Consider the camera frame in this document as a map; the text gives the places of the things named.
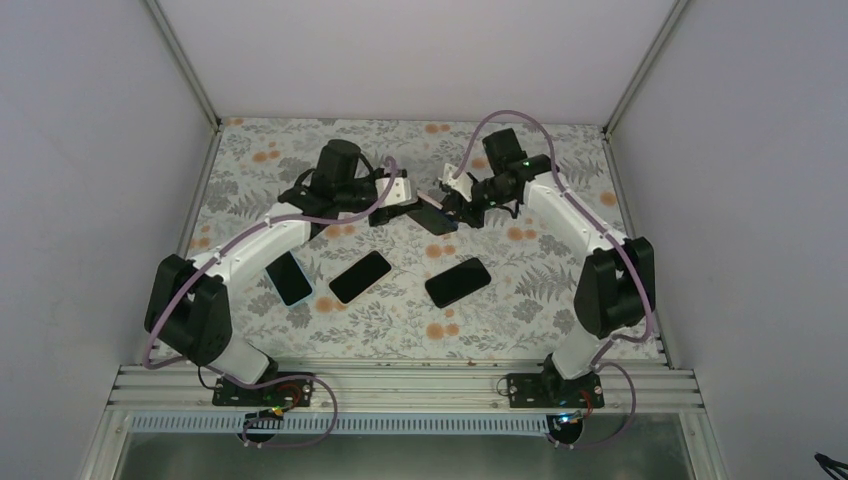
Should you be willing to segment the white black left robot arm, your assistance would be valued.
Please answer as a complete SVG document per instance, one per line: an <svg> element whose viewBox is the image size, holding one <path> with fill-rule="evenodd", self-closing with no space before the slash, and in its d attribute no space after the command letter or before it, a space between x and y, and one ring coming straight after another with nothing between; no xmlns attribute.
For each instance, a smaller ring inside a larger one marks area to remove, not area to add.
<svg viewBox="0 0 848 480"><path fill-rule="evenodd" d="M278 391L275 361L235 333L230 296L290 250L330 225L345 225L413 200L408 174L388 156L372 165L360 147L333 139L245 230L191 258L157 267L144 317L142 364L149 370L190 361L226 377L255 405Z"/></svg>

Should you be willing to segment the black smartphone from pink case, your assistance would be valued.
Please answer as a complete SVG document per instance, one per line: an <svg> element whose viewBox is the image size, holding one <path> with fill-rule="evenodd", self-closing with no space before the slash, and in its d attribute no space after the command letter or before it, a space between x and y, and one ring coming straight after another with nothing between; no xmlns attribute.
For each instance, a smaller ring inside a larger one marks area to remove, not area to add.
<svg viewBox="0 0 848 480"><path fill-rule="evenodd" d="M430 204L422 204L419 208L408 211L406 215L434 236L443 236L458 230L457 222Z"/></svg>

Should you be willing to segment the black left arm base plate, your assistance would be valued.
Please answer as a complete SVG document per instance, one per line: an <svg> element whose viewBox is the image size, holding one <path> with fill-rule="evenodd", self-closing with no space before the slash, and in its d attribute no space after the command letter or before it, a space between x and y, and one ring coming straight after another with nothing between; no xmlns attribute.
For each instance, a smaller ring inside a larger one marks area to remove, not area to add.
<svg viewBox="0 0 848 480"><path fill-rule="evenodd" d="M261 383L271 382L270 386L245 388L220 379L213 392L212 404L218 407L256 407L288 409L291 407L309 407L314 391L314 379L305 372L278 372L274 378L266 376Z"/></svg>

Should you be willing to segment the pink phone case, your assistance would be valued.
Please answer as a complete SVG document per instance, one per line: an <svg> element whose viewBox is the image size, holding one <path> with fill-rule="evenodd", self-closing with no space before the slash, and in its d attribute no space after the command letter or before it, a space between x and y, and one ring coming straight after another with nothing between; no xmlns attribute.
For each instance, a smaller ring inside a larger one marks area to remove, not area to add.
<svg viewBox="0 0 848 480"><path fill-rule="evenodd" d="M439 201L437 201L435 198L433 198L433 197L431 197L430 195L428 195L427 193L425 193L425 192L423 192L423 191L418 191L418 192L417 192L417 195L418 195L418 198L419 198L420 200L422 200L422 201L423 201L423 202L425 202L425 203L430 204L430 205L431 205L431 206L433 206L434 208L436 208L436 209L438 209L438 210L442 210L442 209L443 209L443 205L442 205Z"/></svg>

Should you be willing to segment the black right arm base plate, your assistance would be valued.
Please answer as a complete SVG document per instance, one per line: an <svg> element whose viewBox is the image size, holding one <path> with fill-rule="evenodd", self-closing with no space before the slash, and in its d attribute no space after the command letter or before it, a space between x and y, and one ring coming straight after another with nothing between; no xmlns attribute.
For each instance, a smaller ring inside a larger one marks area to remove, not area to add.
<svg viewBox="0 0 848 480"><path fill-rule="evenodd" d="M511 408L568 410L605 406L600 377L595 373L573 380L564 380L556 373L511 373L505 380Z"/></svg>

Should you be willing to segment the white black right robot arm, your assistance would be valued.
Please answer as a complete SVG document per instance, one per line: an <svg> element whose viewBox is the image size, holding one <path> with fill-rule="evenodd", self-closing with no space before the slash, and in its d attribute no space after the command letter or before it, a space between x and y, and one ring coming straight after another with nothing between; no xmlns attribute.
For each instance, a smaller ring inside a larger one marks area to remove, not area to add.
<svg viewBox="0 0 848 480"><path fill-rule="evenodd" d="M511 128L482 143L492 176L478 181L462 165L445 164L440 179L445 211L478 227L486 211L514 202L545 221L582 260L573 297L578 324L543 363L543 397L565 407L578 397L579 379L600 370L614 343L643 343L653 336L654 249L646 238L628 237L591 210L567 185L554 152L529 156Z"/></svg>

